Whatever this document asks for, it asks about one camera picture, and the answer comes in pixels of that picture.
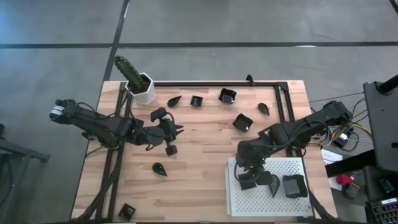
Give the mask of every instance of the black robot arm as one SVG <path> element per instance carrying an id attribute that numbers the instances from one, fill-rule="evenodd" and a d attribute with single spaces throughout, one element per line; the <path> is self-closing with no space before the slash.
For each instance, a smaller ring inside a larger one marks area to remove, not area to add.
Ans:
<path id="1" fill-rule="evenodd" d="M 72 124 L 85 132 L 85 135 L 92 135 L 104 147 L 113 149 L 119 146 L 120 141 L 129 142 L 135 145 L 147 144 L 146 150 L 151 150 L 166 142 L 166 152 L 169 156 L 177 153 L 177 148 L 171 144 L 176 136 L 183 130 L 183 126 L 176 125 L 173 120 L 166 118 L 172 114 L 166 112 L 165 108 L 159 108 L 150 114 L 151 121 L 159 120 L 157 126 L 144 127 L 144 122 L 136 119 L 120 116 L 105 116 L 93 110 L 79 106 L 75 100 L 57 100 L 50 113 L 50 119 L 59 124 Z"/>
<path id="2" fill-rule="evenodd" d="M 351 118 L 351 112 L 342 102 L 331 101 L 305 118 L 273 124 L 260 131 L 259 138 L 239 142 L 236 163 L 245 170 L 262 167 L 272 154 L 287 147 L 304 148 L 314 134 L 329 126 L 347 124 Z"/>

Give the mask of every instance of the wooden tabletop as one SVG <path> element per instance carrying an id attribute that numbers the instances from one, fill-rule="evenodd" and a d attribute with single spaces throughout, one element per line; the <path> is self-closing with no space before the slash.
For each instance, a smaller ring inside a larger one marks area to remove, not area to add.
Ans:
<path id="1" fill-rule="evenodd" d="M 114 112 L 120 82 L 104 82 L 98 104 L 103 114 Z M 288 81 L 290 97 L 296 119 L 311 113 L 304 82 Z M 292 217 L 231 217 L 226 214 L 224 166 L 228 158 L 234 157 L 241 140 L 258 138 L 257 132 L 279 122 L 275 92 L 270 87 L 231 87 L 236 91 L 236 101 L 223 105 L 218 96 L 221 87 L 156 87 L 156 100 L 143 106 L 133 103 L 132 112 L 138 119 L 151 123 L 149 114 L 159 107 L 165 107 L 174 115 L 176 124 L 184 126 L 184 132 L 177 136 L 174 144 L 178 153 L 168 157 L 165 144 L 145 151 L 146 146 L 125 144 L 118 196 L 117 213 L 124 203 L 133 206 L 136 212 L 132 222 L 265 222 L 289 221 Z M 167 108 L 167 101 L 182 95 L 176 108 Z M 202 96 L 200 108 L 190 106 L 192 95 Z M 269 107 L 270 116 L 257 110 L 258 103 Z M 241 133 L 232 122 L 238 114 L 244 114 L 254 121 L 250 130 Z M 91 142 L 88 152 L 96 149 L 98 142 Z M 273 157 L 283 157 L 281 151 Z M 106 149 L 88 156 L 85 160 L 72 217 L 77 217 L 91 203 L 101 185 Z M 153 173 L 152 165 L 164 165 L 168 177 Z M 304 157 L 307 178 L 311 191 L 319 202 L 336 217 L 335 204 L 331 195 L 320 148 L 307 147 Z M 104 216 L 108 204 L 104 205 Z"/>

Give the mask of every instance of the cactus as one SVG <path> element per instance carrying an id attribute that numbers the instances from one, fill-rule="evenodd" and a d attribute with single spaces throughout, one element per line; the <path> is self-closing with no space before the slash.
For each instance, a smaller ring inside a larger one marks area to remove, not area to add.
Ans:
<path id="1" fill-rule="evenodd" d="M 138 71 L 131 65 L 131 63 L 123 56 L 115 56 L 114 64 L 116 68 L 123 74 L 127 81 L 129 81 L 129 88 L 133 90 L 145 90 L 144 81 L 142 80 Z"/>

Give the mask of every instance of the gray floor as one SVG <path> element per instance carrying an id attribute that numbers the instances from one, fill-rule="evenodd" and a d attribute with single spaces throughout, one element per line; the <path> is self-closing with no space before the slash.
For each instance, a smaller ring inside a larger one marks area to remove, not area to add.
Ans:
<path id="1" fill-rule="evenodd" d="M 112 43 L 122 3 L 0 1 L 0 44 Z M 397 21 L 388 0 L 133 0 L 120 42 L 397 41 Z M 48 164 L 29 167 L 13 223 L 68 220 L 87 141 L 78 128 L 51 122 L 49 112 L 56 99 L 96 106 L 109 53 L 0 49 L 5 137 L 51 153 Z M 119 49 L 117 54 L 155 80 L 242 80 L 248 73 L 258 80 L 305 80 L 310 100 L 356 93 L 362 83 L 398 71 L 397 47 Z M 114 69 L 110 79 L 122 77 Z M 351 107 L 361 97 L 341 101 Z M 317 110 L 326 102 L 312 106 Z M 364 143 L 351 154 L 370 148 Z M 339 192 L 333 195 L 342 219 L 364 221 L 364 200 L 347 205 Z"/>

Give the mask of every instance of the white pegboard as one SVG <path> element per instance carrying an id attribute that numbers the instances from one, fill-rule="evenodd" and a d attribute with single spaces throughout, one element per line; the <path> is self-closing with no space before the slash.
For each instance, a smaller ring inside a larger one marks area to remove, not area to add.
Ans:
<path id="1" fill-rule="evenodd" d="M 279 189 L 272 198 L 267 185 L 241 190 L 234 177 L 235 159 L 228 159 L 225 167 L 227 214 L 233 217 L 309 217 L 312 216 L 310 198 L 287 198 L 282 183 L 284 175 L 300 174 L 305 177 L 301 158 L 267 158 L 265 170 L 278 176 Z"/>

